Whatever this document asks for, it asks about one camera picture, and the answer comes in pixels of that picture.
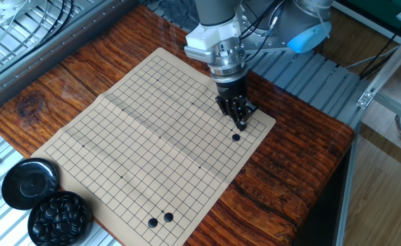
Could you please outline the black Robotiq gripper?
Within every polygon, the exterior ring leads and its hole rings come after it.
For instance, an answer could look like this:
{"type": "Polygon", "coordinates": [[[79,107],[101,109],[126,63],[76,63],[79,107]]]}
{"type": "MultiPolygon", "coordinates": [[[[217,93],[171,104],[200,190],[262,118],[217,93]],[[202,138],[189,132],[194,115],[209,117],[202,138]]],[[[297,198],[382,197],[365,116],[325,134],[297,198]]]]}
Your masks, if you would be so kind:
{"type": "Polygon", "coordinates": [[[247,75],[231,81],[216,82],[218,96],[215,98],[223,115],[228,115],[234,121],[238,130],[243,131],[247,121],[258,109],[247,98],[247,75]]]}

